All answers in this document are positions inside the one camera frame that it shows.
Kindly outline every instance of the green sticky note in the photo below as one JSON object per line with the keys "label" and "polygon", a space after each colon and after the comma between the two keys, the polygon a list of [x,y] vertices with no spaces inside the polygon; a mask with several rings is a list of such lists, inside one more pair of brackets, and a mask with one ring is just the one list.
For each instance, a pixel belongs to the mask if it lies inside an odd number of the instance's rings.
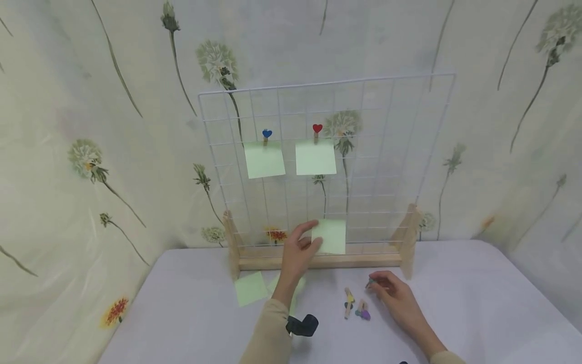
{"label": "green sticky note", "polygon": [[239,307],[266,298],[268,295],[267,286],[265,286],[261,272],[256,272],[236,280],[235,290]]}
{"label": "green sticky note", "polygon": [[263,146],[262,142],[245,143],[244,156],[250,179],[285,174],[280,142],[268,142],[267,146]]}
{"label": "green sticky note", "polygon": [[[271,283],[269,283],[269,286],[267,287],[269,289],[269,292],[271,293],[275,292],[275,288],[277,287],[277,283],[279,282],[280,276],[281,273],[277,273],[277,276],[271,281]],[[299,283],[297,283],[297,288],[295,288],[295,294],[301,292],[303,290],[303,287],[305,287],[305,277],[301,277]]]}
{"label": "green sticky note", "polygon": [[295,144],[297,175],[336,174],[335,151],[331,139],[301,140]]}
{"label": "green sticky note", "polygon": [[311,239],[321,237],[320,253],[345,254],[346,253],[346,221],[320,219],[319,224],[311,229]]}

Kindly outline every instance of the black clip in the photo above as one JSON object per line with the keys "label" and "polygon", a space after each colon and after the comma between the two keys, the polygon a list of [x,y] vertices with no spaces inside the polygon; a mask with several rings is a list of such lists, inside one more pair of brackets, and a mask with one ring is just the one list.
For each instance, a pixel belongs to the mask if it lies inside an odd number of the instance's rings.
{"label": "black clip", "polygon": [[293,335],[312,337],[319,324],[320,322],[312,314],[305,316],[303,321],[289,316],[285,328],[288,333],[293,333]]}

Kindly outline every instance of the wooden stand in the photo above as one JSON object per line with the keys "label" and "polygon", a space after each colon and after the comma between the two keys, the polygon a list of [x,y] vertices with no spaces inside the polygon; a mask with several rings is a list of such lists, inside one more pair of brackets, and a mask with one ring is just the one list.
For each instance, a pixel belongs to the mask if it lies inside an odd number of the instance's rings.
{"label": "wooden stand", "polygon": [[[347,244],[345,255],[316,255],[309,268],[362,268],[398,267],[404,277],[412,278],[414,248],[418,224],[422,219],[415,204],[408,211],[390,240],[395,243]],[[281,269],[282,246],[244,246],[230,211],[225,211],[222,221],[228,241],[230,273],[238,279],[242,270]]]}

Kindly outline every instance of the table surface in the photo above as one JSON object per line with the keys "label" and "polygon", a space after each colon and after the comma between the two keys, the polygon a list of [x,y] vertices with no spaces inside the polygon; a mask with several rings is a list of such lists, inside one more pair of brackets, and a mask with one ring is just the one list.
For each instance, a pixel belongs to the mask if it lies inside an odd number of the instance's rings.
{"label": "table surface", "polygon": [[[237,363],[265,300],[238,307],[226,249],[165,252],[99,364]],[[419,242],[409,281],[427,320],[467,363],[578,363],[580,334],[497,249],[481,241]],[[320,325],[295,337],[291,363],[426,363],[378,300],[374,269],[311,270],[296,317]],[[400,268],[392,268],[402,277]],[[268,285],[277,271],[264,271]],[[344,288],[369,303],[370,321],[343,318]]]}

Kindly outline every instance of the dandelion print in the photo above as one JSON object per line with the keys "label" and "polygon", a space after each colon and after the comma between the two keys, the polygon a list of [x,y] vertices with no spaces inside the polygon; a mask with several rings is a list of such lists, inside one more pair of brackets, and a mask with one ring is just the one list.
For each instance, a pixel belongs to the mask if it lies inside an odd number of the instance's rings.
{"label": "dandelion print", "polygon": [[499,87],[501,86],[501,79],[503,79],[503,74],[505,73],[505,67],[508,65],[509,57],[511,56],[511,51],[513,51],[513,46],[515,45],[515,42],[517,41],[517,38],[519,37],[519,34],[521,33],[523,26],[526,25],[526,22],[530,18],[531,13],[534,11],[534,8],[535,8],[537,3],[538,3],[538,0],[534,0],[534,2],[531,4],[530,11],[527,13],[526,18],[523,19],[523,23],[519,27],[519,30],[517,31],[517,34],[515,35],[513,42],[511,43],[511,47],[509,47],[508,56],[507,56],[507,58],[505,58],[505,63],[503,64],[503,69],[501,70],[501,75],[499,75],[499,81],[497,82],[497,90],[498,91],[499,91]]}
{"label": "dandelion print", "polygon": [[265,234],[269,238],[269,243],[273,242],[275,245],[287,239],[287,233],[276,226],[265,227]]}
{"label": "dandelion print", "polygon": [[576,230],[578,225],[580,225],[581,221],[582,221],[582,213],[580,213],[580,216],[578,216],[578,220],[576,220],[576,222],[568,229],[568,231],[566,231],[566,233],[562,237],[562,243],[565,242],[566,240],[568,240],[568,237],[570,236],[570,234],[572,234],[574,232],[574,230]]}
{"label": "dandelion print", "polygon": [[436,239],[438,240],[441,237],[441,206],[442,206],[442,195],[445,193],[446,183],[449,182],[449,177],[457,170],[457,167],[462,163],[461,161],[461,154],[467,150],[467,146],[465,144],[457,143],[455,148],[453,149],[453,156],[450,159],[447,159],[443,165],[448,166],[446,172],[445,183],[442,185],[441,194],[438,198],[438,229],[436,231]]}
{"label": "dandelion print", "polygon": [[576,42],[578,33],[582,30],[582,7],[570,4],[550,15],[546,26],[542,31],[539,43],[535,46],[538,53],[545,52],[548,56],[544,68],[544,74],[540,81],[540,85],[535,91],[534,97],[531,99],[526,110],[523,112],[517,129],[511,141],[509,153],[513,151],[513,145],[517,138],[517,134],[521,128],[521,123],[525,119],[535,99],[538,97],[542,86],[545,83],[549,69],[560,62],[561,56],[572,50]]}
{"label": "dandelion print", "polygon": [[105,311],[101,318],[101,327],[108,328],[116,322],[123,321],[123,314],[127,310],[127,304],[129,299],[127,297],[121,297],[115,301],[108,309]]}
{"label": "dandelion print", "polygon": [[103,28],[103,32],[105,33],[105,38],[107,38],[107,44],[109,45],[109,53],[111,54],[111,60],[113,61],[113,66],[115,67],[115,71],[117,72],[117,77],[121,81],[121,85],[125,89],[125,93],[127,94],[127,97],[129,97],[129,101],[132,102],[132,105],[136,109],[137,113],[140,114],[140,117],[143,118],[140,110],[138,109],[138,107],[136,105],[136,102],[133,101],[132,94],[129,92],[129,89],[127,88],[127,85],[125,83],[125,80],[123,79],[123,76],[121,75],[121,70],[119,69],[119,65],[117,64],[117,58],[115,58],[115,53],[113,51],[113,45],[111,44],[111,40],[109,40],[109,34],[107,34],[107,29],[105,29],[105,24],[103,24],[103,19],[101,19],[101,14],[99,14],[99,10],[97,10],[97,6],[95,5],[95,2],[93,0],[91,0],[91,3],[93,4],[93,8],[95,8],[95,12],[97,13],[97,16],[99,17],[99,21],[101,22],[101,27]]}
{"label": "dandelion print", "polygon": [[209,243],[218,244],[224,248],[222,242],[224,241],[224,230],[218,227],[202,228],[200,232],[204,240]]}
{"label": "dandelion print", "polygon": [[143,256],[141,256],[140,252],[137,251],[136,246],[133,244],[133,242],[129,239],[129,237],[127,236],[127,234],[125,233],[125,231],[123,231],[123,229],[121,227],[119,227],[118,224],[116,224],[115,222],[113,222],[113,220],[111,220],[111,216],[109,216],[107,213],[102,213],[99,214],[99,218],[101,219],[101,224],[103,224],[104,227],[107,227],[108,224],[113,225],[114,227],[116,227],[117,229],[119,229],[119,231],[121,231],[121,233],[123,234],[123,236],[125,236],[125,238],[127,239],[127,241],[129,241],[129,243],[132,245],[133,250],[135,250],[135,252],[137,253],[137,255],[140,257],[141,261],[143,261],[146,266],[150,266],[146,260],[144,259]]}
{"label": "dandelion print", "polygon": [[556,182],[556,190],[554,191],[552,198],[550,199],[550,201],[548,201],[544,209],[536,216],[535,220],[530,224],[530,226],[520,236],[519,240],[517,241],[517,245],[519,245],[521,240],[527,235],[530,229],[542,218],[542,216],[544,216],[546,211],[548,211],[549,207],[552,205],[553,200],[558,195],[558,192],[560,192],[561,188],[564,187],[565,184],[566,184],[566,174],[564,173],[563,175],[560,176],[560,178]]}
{"label": "dandelion print", "polygon": [[[236,59],[230,48],[222,43],[207,40],[196,49],[196,57],[206,82],[214,81],[226,91],[236,90],[234,81],[239,80],[239,75],[236,68]],[[240,127],[239,107],[232,92],[228,92],[228,96],[230,96],[230,100],[235,107],[236,119],[239,124],[239,136],[242,143],[243,132]]]}
{"label": "dandelion print", "polygon": [[334,148],[342,154],[343,172],[346,176],[346,213],[349,207],[350,186],[347,180],[346,155],[354,149],[352,138],[362,129],[362,120],[359,111],[346,110],[333,114],[325,119],[323,133],[327,137],[334,137],[338,141]]}
{"label": "dandelion print", "polygon": [[[445,34],[446,24],[449,21],[450,11],[453,10],[454,4],[455,4],[455,0],[451,0],[450,6],[449,6],[449,11],[447,11],[446,16],[445,16],[445,21],[442,23],[441,33],[439,34],[438,42],[436,43],[435,58],[432,60],[431,74],[433,74],[435,72],[435,66],[437,65],[438,51],[439,51],[439,49],[441,49],[442,36],[443,36],[443,34]],[[428,91],[430,91],[431,89],[432,89],[432,76],[428,82]]]}
{"label": "dandelion print", "polygon": [[0,245],[0,253],[4,254],[7,258],[12,259],[12,261],[14,262],[14,264],[16,264],[18,266],[18,268],[22,269],[23,271],[25,271],[26,273],[33,275],[35,277],[38,277],[36,275],[36,273],[32,272],[30,269],[28,269],[27,267],[25,267],[17,258],[14,257],[14,255],[8,253],[3,247],[2,245]]}
{"label": "dandelion print", "polygon": [[172,55],[174,56],[174,64],[176,65],[176,73],[178,74],[178,80],[180,81],[182,92],[184,92],[184,96],[186,97],[186,100],[188,101],[188,105],[190,105],[192,112],[194,113],[195,116],[198,116],[196,114],[196,110],[194,110],[194,107],[192,106],[192,102],[190,102],[188,94],[186,93],[184,83],[182,82],[182,76],[180,75],[180,69],[178,68],[178,56],[176,55],[176,42],[174,39],[174,33],[180,30],[180,26],[178,25],[178,21],[176,20],[176,13],[174,12],[174,7],[169,3],[169,1],[166,1],[164,3],[164,9],[162,11],[161,19],[164,28],[166,28],[170,34],[170,45],[172,46]]}
{"label": "dandelion print", "polygon": [[220,222],[220,224],[224,226],[222,220],[220,220],[220,218],[218,217],[216,210],[214,210],[214,205],[212,204],[212,200],[210,199],[210,178],[208,178],[208,176],[206,176],[206,172],[204,172],[206,170],[206,167],[201,164],[194,163],[194,170],[198,175],[198,178],[194,178],[196,184],[202,185],[202,187],[204,187],[204,191],[206,192],[206,196],[208,197],[208,202],[210,202],[210,207],[212,207],[212,212],[214,213],[214,216],[216,216],[218,222]]}
{"label": "dandelion print", "polygon": [[325,175],[323,175],[323,174],[318,174],[317,176],[313,177],[313,184],[314,185],[321,185],[321,189],[324,191],[324,218],[325,218],[325,213],[326,213],[326,208],[327,208],[327,194],[325,193],[324,182],[325,182]]}
{"label": "dandelion print", "polygon": [[8,29],[8,27],[6,26],[6,23],[4,23],[4,20],[2,20],[1,17],[0,17],[0,23],[2,23],[2,25],[4,26],[4,29],[6,29],[6,31],[8,32],[8,34],[10,34],[11,37],[14,37],[12,35],[12,32],[10,31],[10,29]]}
{"label": "dandelion print", "polygon": [[326,17],[326,15],[327,15],[327,1],[328,1],[328,0],[325,0],[324,17],[323,17],[323,19],[321,19],[321,29],[320,29],[320,35],[321,35],[321,33],[323,33],[323,32],[324,32],[325,17]]}
{"label": "dandelion print", "polygon": [[423,232],[434,230],[437,219],[431,213],[424,213],[423,219],[418,223],[418,240],[423,241]]}
{"label": "dandelion print", "polygon": [[107,189],[117,196],[137,217],[140,223],[146,227],[141,218],[136,214],[129,203],[125,202],[123,198],[109,185],[107,182],[107,175],[109,172],[105,168],[101,168],[101,150],[90,139],[77,139],[68,152],[69,161],[73,165],[73,169],[81,178],[88,178],[92,183],[101,182]]}

